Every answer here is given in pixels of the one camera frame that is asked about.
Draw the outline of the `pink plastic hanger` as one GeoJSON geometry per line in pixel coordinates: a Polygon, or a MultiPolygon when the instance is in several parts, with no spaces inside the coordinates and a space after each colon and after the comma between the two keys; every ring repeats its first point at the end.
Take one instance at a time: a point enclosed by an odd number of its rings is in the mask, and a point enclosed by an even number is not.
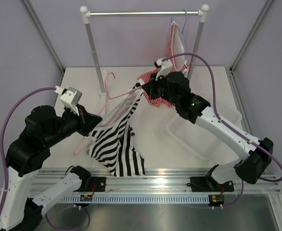
{"type": "MultiPolygon", "coordinates": [[[[127,91],[126,93],[123,93],[123,94],[120,94],[120,95],[117,95],[115,97],[111,97],[110,94],[109,94],[109,91],[108,91],[108,88],[107,88],[107,79],[108,77],[112,75],[114,79],[116,79],[116,76],[113,72],[110,72],[106,75],[105,79],[104,79],[104,87],[105,87],[105,90],[106,90],[106,100],[105,100],[105,104],[103,105],[103,107],[101,108],[101,110],[99,111],[98,115],[100,116],[103,112],[106,111],[106,107],[107,107],[107,104],[110,100],[114,100],[116,98],[119,98],[119,97],[122,97],[122,96],[125,96],[125,95],[128,95],[136,90],[140,90],[141,87],[136,87],[132,90],[129,90],[127,91]]],[[[80,140],[80,142],[78,143],[78,145],[75,147],[75,149],[73,150],[73,155],[74,156],[78,156],[82,151],[85,150],[86,146],[91,144],[93,142],[93,139],[91,138],[87,138],[87,137],[84,137],[80,140]],[[85,141],[85,140],[88,140],[88,142],[82,147],[80,148],[80,146],[82,145],[82,143],[85,141]]]]}

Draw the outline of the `black white striped tank top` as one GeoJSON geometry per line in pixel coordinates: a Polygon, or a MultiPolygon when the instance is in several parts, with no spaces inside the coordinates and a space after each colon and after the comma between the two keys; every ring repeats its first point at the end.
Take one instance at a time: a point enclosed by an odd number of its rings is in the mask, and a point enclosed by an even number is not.
{"type": "Polygon", "coordinates": [[[134,131],[130,119],[143,93],[129,93],[90,133],[92,141],[84,154],[106,167],[115,177],[145,174],[145,160],[133,144],[134,131]]]}

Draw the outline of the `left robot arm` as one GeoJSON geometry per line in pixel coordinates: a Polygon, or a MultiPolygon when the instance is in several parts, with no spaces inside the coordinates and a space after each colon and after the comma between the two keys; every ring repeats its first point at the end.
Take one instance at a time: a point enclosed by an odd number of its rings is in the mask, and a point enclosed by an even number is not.
{"type": "Polygon", "coordinates": [[[28,196],[34,178],[51,155],[50,148],[74,133],[88,135],[102,121],[81,105],[77,110],[75,113],[66,108],[62,116],[57,116],[53,107],[43,105],[25,118],[24,130],[5,157],[9,179],[8,188],[0,196],[4,199],[0,202],[1,231],[32,231],[64,196],[91,188],[91,173],[76,166],[61,182],[38,196],[28,196]]]}

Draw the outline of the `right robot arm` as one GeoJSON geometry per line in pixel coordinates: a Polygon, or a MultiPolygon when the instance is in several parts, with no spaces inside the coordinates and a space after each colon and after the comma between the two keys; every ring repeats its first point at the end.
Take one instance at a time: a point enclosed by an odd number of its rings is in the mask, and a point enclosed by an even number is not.
{"type": "Polygon", "coordinates": [[[213,166],[203,177],[191,177],[193,192],[220,192],[233,180],[255,184],[271,163],[273,142],[251,136],[217,116],[207,100],[191,92],[189,80],[181,72],[165,77],[154,73],[148,83],[140,79],[137,86],[150,99],[162,98],[171,103],[180,117],[215,135],[238,156],[236,161],[213,166]]]}

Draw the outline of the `red white striped tank top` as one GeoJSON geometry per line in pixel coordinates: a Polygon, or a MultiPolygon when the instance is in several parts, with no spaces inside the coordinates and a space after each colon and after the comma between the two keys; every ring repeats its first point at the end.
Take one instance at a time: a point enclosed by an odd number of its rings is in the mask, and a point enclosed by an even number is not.
{"type": "MultiPolygon", "coordinates": [[[[184,52],[184,44],[181,40],[179,29],[177,27],[177,23],[173,21],[170,27],[170,34],[168,38],[168,44],[167,44],[167,50],[165,53],[165,57],[171,57],[175,54],[183,53],[183,52],[184,52]]],[[[187,66],[186,58],[184,56],[179,56],[179,57],[172,58],[170,60],[173,64],[171,72],[179,71],[182,74],[184,74],[185,77],[187,77],[188,66],[187,66]]],[[[151,75],[156,74],[156,73],[158,73],[158,69],[146,72],[140,75],[137,79],[142,80],[145,83],[148,83],[151,75]]],[[[147,94],[144,94],[144,96],[147,99],[148,103],[152,106],[160,107],[160,105],[163,103],[167,105],[168,107],[172,107],[172,105],[169,102],[167,102],[166,100],[162,98],[157,98],[157,99],[152,100],[149,98],[147,94]]]]}

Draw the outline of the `blue plastic hanger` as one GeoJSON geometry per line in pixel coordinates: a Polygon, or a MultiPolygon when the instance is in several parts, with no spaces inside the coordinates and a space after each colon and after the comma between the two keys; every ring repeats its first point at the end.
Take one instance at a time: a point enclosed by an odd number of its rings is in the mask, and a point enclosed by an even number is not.
{"type": "Polygon", "coordinates": [[[186,9],[183,9],[183,11],[185,12],[185,21],[182,28],[180,28],[178,24],[173,20],[173,18],[171,18],[171,23],[174,25],[173,39],[175,41],[173,42],[173,44],[175,45],[175,51],[177,51],[178,53],[185,52],[185,27],[188,19],[188,13],[186,9]]]}

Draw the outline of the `white plastic basket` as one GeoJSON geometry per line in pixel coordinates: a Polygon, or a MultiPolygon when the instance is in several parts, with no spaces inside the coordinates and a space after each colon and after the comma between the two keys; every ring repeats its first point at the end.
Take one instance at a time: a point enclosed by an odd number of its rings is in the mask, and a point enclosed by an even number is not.
{"type": "MultiPolygon", "coordinates": [[[[237,126],[241,123],[242,115],[235,106],[220,98],[216,100],[216,105],[222,117],[237,126]]],[[[212,159],[224,145],[215,135],[178,115],[168,123],[166,130],[186,150],[204,161],[212,159]]]]}

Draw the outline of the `white clothes rack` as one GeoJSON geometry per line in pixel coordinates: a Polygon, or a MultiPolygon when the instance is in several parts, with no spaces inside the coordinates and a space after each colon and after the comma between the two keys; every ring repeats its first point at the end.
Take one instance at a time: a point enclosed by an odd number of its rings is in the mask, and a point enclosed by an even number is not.
{"type": "Polygon", "coordinates": [[[93,33],[90,25],[90,18],[92,17],[138,17],[138,16],[197,16],[199,17],[199,25],[197,29],[197,35],[194,42],[193,54],[198,53],[199,44],[201,41],[201,35],[203,27],[206,21],[206,17],[209,11],[209,5],[204,4],[198,11],[186,12],[186,11],[177,11],[177,12],[108,12],[108,13],[93,13],[88,10],[86,6],[80,7],[80,13],[82,16],[83,23],[87,32],[88,41],[91,48],[91,53],[94,61],[94,67],[96,70],[99,86],[100,86],[100,95],[106,95],[106,88],[103,83],[103,76],[94,44],[93,33]]]}

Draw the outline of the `aluminium mounting rail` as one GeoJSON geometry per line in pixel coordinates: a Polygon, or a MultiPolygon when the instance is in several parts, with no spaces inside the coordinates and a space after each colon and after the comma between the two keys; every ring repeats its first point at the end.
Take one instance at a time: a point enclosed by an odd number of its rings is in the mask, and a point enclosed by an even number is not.
{"type": "MultiPolygon", "coordinates": [[[[105,177],[107,194],[192,194],[187,184],[192,176],[203,176],[208,168],[147,168],[144,176],[114,177],[105,168],[87,168],[94,177],[105,177]]],[[[41,193],[65,175],[64,168],[43,168],[30,192],[41,193]]]]}

